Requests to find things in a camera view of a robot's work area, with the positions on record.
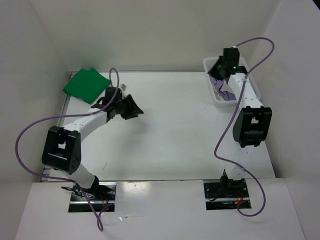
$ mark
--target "purple cloth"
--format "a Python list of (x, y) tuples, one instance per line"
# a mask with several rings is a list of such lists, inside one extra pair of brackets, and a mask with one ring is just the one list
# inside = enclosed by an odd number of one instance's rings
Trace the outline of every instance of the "purple cloth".
[(210, 82), (212, 84), (212, 87), (218, 92), (219, 96), (222, 97), (223, 100), (225, 101), (230, 101), (230, 100), (236, 100), (236, 96), (228, 91), (221, 91), (222, 86), (224, 85), (224, 82), (226, 80), (216, 80), (214, 77), (210, 76)]

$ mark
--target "white plastic bin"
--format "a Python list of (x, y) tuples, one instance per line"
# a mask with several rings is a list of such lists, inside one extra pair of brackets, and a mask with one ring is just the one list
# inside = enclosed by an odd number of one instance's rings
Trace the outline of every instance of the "white plastic bin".
[[(236, 100), (230, 100), (230, 101), (226, 101), (226, 100), (223, 100), (223, 99), (218, 99), (218, 93), (216, 93), (213, 89), (213, 86), (211, 84), (211, 81), (210, 81), (210, 78), (209, 78), (209, 75), (208, 75), (208, 72), (209, 70), (214, 66), (214, 64), (216, 63), (216, 61), (219, 59), (218, 56), (214, 56), (214, 57), (207, 57), (203, 60), (203, 66), (204, 66), (204, 70), (205, 70), (205, 73), (207, 74), (207, 79), (208, 79), (208, 83), (209, 83), (209, 88), (211, 90), (211, 94), (212, 94), (212, 97), (213, 97), (213, 100), (214, 100), (214, 105), (217, 107), (217, 108), (225, 108), (225, 107), (235, 107), (237, 105), (237, 101)], [(245, 69), (247, 71), (249, 71), (249, 66), (246, 62), (246, 60), (241, 56), (240, 59), (239, 59), (239, 66), (244, 66)], [(256, 84), (256, 81), (254, 79), (254, 76), (252, 76), (252, 74), (250, 73), (249, 76), (248, 76), (248, 80), (256, 94), (256, 97), (258, 99), (261, 98), (261, 93), (258, 89), (258, 86)]]

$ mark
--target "white table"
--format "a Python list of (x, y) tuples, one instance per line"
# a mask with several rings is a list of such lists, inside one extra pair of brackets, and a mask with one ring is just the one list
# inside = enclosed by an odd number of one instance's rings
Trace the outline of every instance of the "white table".
[[(252, 209), (262, 194), (247, 179)], [(71, 183), (33, 183), (16, 240), (304, 240), (286, 181), (260, 180), (264, 211), (243, 217), (236, 209), (206, 210), (203, 181), (118, 182), (114, 212), (102, 214), (104, 232), (92, 212), (68, 213)]]
[[(219, 109), (204, 72), (120, 72), (126, 94), (132, 94), (143, 115), (119, 115), (89, 135), (81, 145), (82, 164), (100, 180), (219, 179), (226, 163), (214, 148), (234, 108)], [(116, 74), (112, 74), (116, 84)], [(90, 105), (70, 97), (66, 114), (88, 112)], [(66, 118), (64, 124), (74, 118)], [(233, 159), (237, 143), (230, 130), (219, 154)], [(248, 167), (258, 178), (275, 173), (264, 142)], [(62, 176), (52, 170), (51, 176)]]

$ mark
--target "green fabric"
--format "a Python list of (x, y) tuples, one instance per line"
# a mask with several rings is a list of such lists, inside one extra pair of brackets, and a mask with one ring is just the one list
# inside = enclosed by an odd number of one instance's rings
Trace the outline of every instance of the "green fabric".
[(109, 85), (110, 80), (93, 68), (90, 70), (82, 68), (73, 76), (63, 91), (92, 104)]

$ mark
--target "white wall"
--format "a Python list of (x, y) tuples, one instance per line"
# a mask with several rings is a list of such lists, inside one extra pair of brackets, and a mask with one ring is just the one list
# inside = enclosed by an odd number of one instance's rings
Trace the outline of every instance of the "white wall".
[[(264, 34), (275, 43), (270, 60), (253, 74), (262, 102), (272, 108), (267, 147), (287, 180), (308, 240), (320, 236), (320, 10), (312, 0), (281, 0)], [(269, 51), (261, 41), (253, 66)]]
[[(68, 70), (203, 70), (260, 36), (278, 0), (30, 0)], [(249, 58), (253, 46), (242, 48)]]
[[(34, 120), (59, 113), (68, 74), (28, 0), (0, 0), (0, 238), (14, 239), (33, 176), (18, 164), (19, 132)], [(25, 134), (20, 152), (27, 166), (41, 172), (48, 127)]]

